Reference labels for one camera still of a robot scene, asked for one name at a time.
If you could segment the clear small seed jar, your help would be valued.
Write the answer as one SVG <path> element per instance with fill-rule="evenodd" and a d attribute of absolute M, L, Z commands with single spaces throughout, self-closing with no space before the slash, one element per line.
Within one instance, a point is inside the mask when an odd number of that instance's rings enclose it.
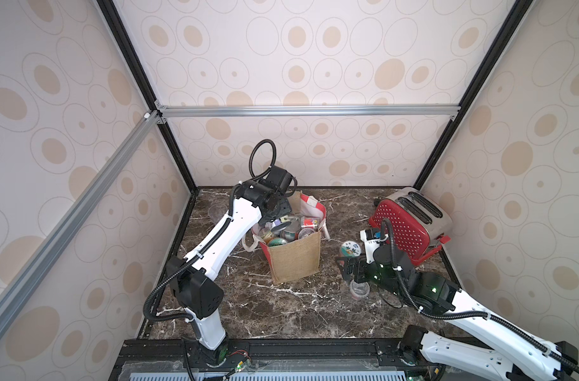
<path fill-rule="evenodd" d="M 357 283 L 353 280 L 349 284 L 349 291 L 354 300 L 364 300 L 370 294 L 370 285 L 368 283 Z"/>

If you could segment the orange label seed jar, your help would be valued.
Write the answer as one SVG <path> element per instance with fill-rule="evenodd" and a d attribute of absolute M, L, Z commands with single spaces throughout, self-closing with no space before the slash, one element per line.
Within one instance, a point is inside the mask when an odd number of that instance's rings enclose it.
<path fill-rule="evenodd" d="M 341 259 L 360 257 L 360 255 L 362 255 L 361 246 L 355 241 L 345 241 L 339 248 Z"/>

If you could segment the burlap canvas bag red lining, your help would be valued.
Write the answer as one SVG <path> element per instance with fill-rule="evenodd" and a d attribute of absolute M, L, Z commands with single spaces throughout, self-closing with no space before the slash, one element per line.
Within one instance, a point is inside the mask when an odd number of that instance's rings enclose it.
<path fill-rule="evenodd" d="M 287 244 L 271 246 L 260 235 L 262 229 L 254 225 L 241 240 L 243 248 L 248 252 L 262 249 L 275 285 L 318 273 L 321 240 L 330 238 L 326 226 L 327 210 L 320 201 L 298 191 L 289 198 L 289 204 L 292 212 L 297 212 L 300 217 L 315 219 L 319 222 L 314 228 L 314 233 L 303 238 L 296 237 L 294 241 Z"/>

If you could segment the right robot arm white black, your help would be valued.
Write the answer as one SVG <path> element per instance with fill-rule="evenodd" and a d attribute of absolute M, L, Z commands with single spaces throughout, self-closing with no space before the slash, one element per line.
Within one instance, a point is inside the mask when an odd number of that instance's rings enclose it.
<path fill-rule="evenodd" d="M 478 303 L 466 290 L 434 272 L 419 271 L 395 241 L 389 219 L 365 243 L 359 257 L 337 257 L 347 282 L 373 284 L 397 296 L 417 314 L 448 322 L 482 342 L 478 347 L 445 338 L 417 325 L 398 344 L 403 362 L 425 360 L 487 380 L 571 380 L 579 376 L 578 350 L 527 333 Z"/>

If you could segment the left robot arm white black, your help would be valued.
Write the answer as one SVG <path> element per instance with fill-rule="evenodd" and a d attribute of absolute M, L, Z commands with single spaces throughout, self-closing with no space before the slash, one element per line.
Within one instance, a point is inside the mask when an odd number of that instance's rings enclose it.
<path fill-rule="evenodd" d="M 248 163 L 251 178 L 232 187 L 228 209 L 205 239 L 187 253 L 178 268 L 152 290 L 143 305 L 150 322 L 176 319 L 194 325 L 199 344 L 209 351 L 224 347 L 227 337 L 219 306 L 223 290 L 215 283 L 225 261 L 254 225 L 264 226 L 291 212 L 289 197 L 297 190 L 297 179 L 276 165 L 277 148 L 270 139 L 259 141 Z M 154 301 L 172 284 L 182 307 L 174 314 L 157 314 Z"/>

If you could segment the silver top can in bag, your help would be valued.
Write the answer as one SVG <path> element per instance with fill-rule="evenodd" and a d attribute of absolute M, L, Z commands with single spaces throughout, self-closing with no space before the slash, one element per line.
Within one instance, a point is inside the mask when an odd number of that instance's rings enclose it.
<path fill-rule="evenodd" d="M 298 235 L 301 230 L 302 227 L 300 218 L 290 216 L 289 225 L 287 225 L 285 228 L 281 230 L 279 237 L 285 239 L 288 242 L 293 242 L 298 238 Z"/>

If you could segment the red silver toaster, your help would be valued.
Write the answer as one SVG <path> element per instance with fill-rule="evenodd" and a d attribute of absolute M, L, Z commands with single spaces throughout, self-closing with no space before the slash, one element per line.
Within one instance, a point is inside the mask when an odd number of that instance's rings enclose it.
<path fill-rule="evenodd" d="M 392 224 L 397 246 L 409 255 L 416 267 L 437 254 L 451 239 L 451 216 L 412 187 L 383 198 L 369 224 L 380 228 L 385 218 Z"/>

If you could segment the purple flower label jar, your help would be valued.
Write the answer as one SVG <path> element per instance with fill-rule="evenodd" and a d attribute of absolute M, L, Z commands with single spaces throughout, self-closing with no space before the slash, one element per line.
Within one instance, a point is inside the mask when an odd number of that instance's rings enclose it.
<path fill-rule="evenodd" d="M 283 238 L 283 237 L 275 237 L 272 240 L 270 240 L 267 245 L 269 247 L 278 247 L 278 246 L 283 246 L 288 244 L 289 242 Z"/>

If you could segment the clear plastic cup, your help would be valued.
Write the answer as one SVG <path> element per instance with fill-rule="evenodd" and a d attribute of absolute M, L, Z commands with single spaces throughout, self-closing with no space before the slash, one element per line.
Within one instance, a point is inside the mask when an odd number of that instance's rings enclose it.
<path fill-rule="evenodd" d="M 217 200 L 211 202 L 208 208 L 208 217 L 213 225 L 217 225 L 220 221 L 226 219 L 226 215 L 230 208 L 230 202 L 225 200 Z"/>

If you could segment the silver horizontal rail back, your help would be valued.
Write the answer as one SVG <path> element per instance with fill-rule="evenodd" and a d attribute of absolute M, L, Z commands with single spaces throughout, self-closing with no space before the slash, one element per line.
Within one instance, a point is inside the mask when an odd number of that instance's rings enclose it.
<path fill-rule="evenodd" d="M 352 117 L 457 115 L 459 105 L 162 106 L 163 117 Z"/>

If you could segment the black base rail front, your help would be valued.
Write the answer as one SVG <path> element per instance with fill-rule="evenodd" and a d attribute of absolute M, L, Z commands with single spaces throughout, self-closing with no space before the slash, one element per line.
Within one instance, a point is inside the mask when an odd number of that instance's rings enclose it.
<path fill-rule="evenodd" d="M 217 350 L 188 338 L 129 340 L 110 379 L 445 380 L 452 369 L 462 371 L 461 379 L 512 380 L 523 374 L 476 339 L 453 341 L 411 328 L 403 338 L 390 339 L 231 339 Z"/>

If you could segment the silver diagonal rail left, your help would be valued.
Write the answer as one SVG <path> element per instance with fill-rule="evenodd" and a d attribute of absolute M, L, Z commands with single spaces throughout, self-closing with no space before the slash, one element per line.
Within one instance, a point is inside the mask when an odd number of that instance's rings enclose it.
<path fill-rule="evenodd" d="M 0 340 L 160 119 L 157 110 L 142 118 L 1 294 Z"/>

